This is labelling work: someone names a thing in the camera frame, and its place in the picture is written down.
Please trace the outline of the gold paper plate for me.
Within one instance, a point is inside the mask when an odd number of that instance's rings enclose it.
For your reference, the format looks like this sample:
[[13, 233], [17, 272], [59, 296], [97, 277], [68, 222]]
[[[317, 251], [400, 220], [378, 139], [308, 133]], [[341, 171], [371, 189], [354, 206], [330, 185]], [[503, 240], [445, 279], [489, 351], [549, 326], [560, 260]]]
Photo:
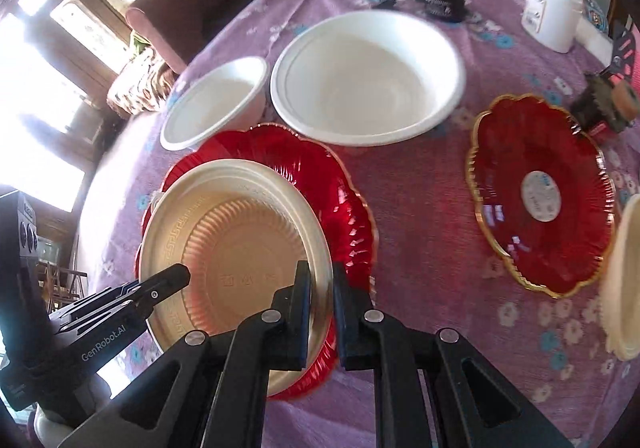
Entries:
[[307, 262], [311, 278], [307, 364], [270, 373], [273, 399], [309, 393], [326, 353], [329, 246], [310, 204], [276, 171], [238, 159], [198, 165], [160, 197], [143, 234], [140, 280], [176, 263], [191, 274], [185, 288], [155, 306], [148, 320], [155, 344], [166, 352], [194, 329], [209, 335], [235, 329], [294, 283], [300, 261]]

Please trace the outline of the large beige bowl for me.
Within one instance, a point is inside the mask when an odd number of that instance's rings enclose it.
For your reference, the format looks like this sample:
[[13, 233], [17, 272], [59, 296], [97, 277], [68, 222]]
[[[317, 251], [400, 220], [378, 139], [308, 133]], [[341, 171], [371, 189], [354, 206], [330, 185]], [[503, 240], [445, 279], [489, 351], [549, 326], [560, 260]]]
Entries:
[[619, 360], [639, 356], [639, 195], [627, 202], [600, 284], [605, 348]]

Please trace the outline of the red plate with round sticker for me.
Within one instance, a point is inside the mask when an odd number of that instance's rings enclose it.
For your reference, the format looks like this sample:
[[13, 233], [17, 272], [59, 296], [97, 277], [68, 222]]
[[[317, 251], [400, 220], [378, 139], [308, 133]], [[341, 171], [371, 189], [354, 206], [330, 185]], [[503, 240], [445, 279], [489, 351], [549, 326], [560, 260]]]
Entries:
[[480, 230], [524, 288], [568, 298], [602, 274], [615, 187], [567, 110], [533, 94], [497, 97], [474, 122], [465, 177]]

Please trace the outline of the red gold-rimmed plate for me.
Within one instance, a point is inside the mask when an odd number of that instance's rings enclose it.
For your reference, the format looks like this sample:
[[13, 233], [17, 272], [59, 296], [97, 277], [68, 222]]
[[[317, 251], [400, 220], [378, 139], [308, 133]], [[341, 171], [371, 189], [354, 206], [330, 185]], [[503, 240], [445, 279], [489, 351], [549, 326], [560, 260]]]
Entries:
[[[311, 139], [302, 138], [277, 123], [256, 125], [247, 131], [226, 131], [207, 138], [178, 160], [164, 176], [157, 197], [143, 214], [141, 234], [144, 237], [160, 195], [174, 185], [182, 175], [208, 161], [240, 159], [258, 162], [276, 171], [291, 182], [305, 197], [318, 217], [326, 234], [332, 261], [343, 263], [346, 277], [353, 287], [371, 289], [374, 286], [372, 268], [378, 255], [378, 230], [367, 202], [352, 185], [341, 161], [331, 149]], [[178, 315], [170, 311], [160, 319], [154, 312], [149, 319], [150, 335], [162, 352], [177, 342], [188, 327], [179, 324]], [[303, 376], [285, 385], [284, 390], [271, 390], [274, 372], [270, 376], [269, 396], [272, 399], [296, 399], [309, 394], [329, 379], [337, 364], [334, 322], [329, 325], [319, 353]]]

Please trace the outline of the small white bowl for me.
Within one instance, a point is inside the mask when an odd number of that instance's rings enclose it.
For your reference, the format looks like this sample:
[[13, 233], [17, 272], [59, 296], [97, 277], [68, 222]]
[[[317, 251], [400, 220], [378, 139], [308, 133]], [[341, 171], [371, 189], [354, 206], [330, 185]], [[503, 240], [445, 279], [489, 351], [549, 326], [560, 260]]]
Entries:
[[245, 131], [262, 119], [267, 105], [269, 64], [247, 56], [209, 71], [168, 110], [160, 145], [169, 151], [195, 150], [224, 131]]

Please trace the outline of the patterned cushion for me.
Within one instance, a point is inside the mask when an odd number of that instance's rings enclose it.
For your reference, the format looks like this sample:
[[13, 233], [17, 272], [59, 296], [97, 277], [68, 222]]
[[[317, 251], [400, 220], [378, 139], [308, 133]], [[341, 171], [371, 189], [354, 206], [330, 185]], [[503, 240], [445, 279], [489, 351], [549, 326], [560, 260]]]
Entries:
[[161, 112], [176, 74], [152, 46], [131, 58], [108, 89], [106, 102], [119, 118]]

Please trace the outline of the large white bowl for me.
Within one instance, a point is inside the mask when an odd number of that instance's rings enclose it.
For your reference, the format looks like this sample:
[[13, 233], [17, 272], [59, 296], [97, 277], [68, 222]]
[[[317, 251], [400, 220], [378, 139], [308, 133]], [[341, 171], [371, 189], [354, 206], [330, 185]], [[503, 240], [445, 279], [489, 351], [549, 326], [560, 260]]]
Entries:
[[466, 71], [454, 43], [416, 16], [386, 10], [328, 18], [274, 64], [270, 95], [298, 133], [331, 145], [408, 141], [458, 106]]

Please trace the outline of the white plastic jar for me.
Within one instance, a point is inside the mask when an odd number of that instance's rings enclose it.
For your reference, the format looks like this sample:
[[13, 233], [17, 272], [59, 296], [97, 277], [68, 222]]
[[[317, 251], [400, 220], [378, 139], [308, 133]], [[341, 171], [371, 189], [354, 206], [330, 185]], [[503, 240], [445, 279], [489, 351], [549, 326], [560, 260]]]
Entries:
[[521, 24], [546, 48], [565, 54], [573, 45], [582, 0], [525, 0]]

